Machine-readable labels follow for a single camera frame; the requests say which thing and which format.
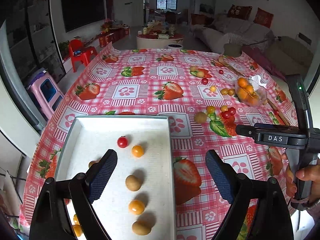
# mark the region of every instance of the window frame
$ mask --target window frame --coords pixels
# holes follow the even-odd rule
[[[176,8],[175,9],[171,9],[171,8],[168,8],[168,0],[165,0],[165,8],[158,8],[158,0],[156,0],[156,10],[165,10],[165,9],[169,9],[169,10],[172,10],[172,11],[176,11],[177,8],[178,8],[178,0],[176,0]]]

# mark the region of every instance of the window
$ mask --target window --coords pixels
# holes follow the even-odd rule
[[[157,9],[177,9],[177,0],[156,0]]]

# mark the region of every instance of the metal screw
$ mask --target metal screw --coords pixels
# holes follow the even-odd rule
[[[83,179],[84,176],[85,176],[85,173],[80,172],[80,173],[78,173],[78,174],[76,175],[76,178],[77,178],[77,179]]]
[[[237,174],[237,177],[238,177],[239,179],[245,179],[246,175],[243,174],[243,173],[238,173],[238,174]]]
[[[275,178],[270,178],[270,182],[271,182],[272,184],[276,184],[276,183],[277,183],[277,180],[276,180]]]
[[[52,178],[52,177],[47,178],[47,179],[45,180],[45,182],[46,182],[46,184],[49,184],[49,183],[53,182],[53,178]]]

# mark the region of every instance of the person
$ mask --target person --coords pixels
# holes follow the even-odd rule
[[[284,153],[281,155],[283,160],[287,160],[288,157]],[[316,203],[320,198],[320,160],[318,158],[317,165],[309,165],[303,169],[300,169],[296,172],[296,177],[300,180],[312,181],[311,193],[309,196],[308,203],[312,205]],[[290,170],[290,166],[288,165],[285,171],[286,178],[286,194],[293,198],[294,194],[297,192],[297,186],[293,182],[293,173]],[[305,240],[311,239],[320,239],[320,203],[314,206],[311,209],[307,209],[307,212],[312,216],[315,221],[315,225],[309,232],[309,234],[305,237]]]

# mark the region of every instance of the hand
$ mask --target hand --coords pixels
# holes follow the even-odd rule
[[[284,153],[281,155],[283,160],[287,160],[288,157]],[[320,198],[320,160],[318,159],[317,165],[308,165],[307,167],[298,170],[296,172],[296,177],[300,180],[307,181],[311,180],[311,194],[309,196],[309,203],[313,203],[316,199]],[[290,170],[290,166],[287,166],[285,170],[285,180],[287,184],[286,194],[293,198],[294,194],[297,192],[297,186],[293,181],[293,173]]]

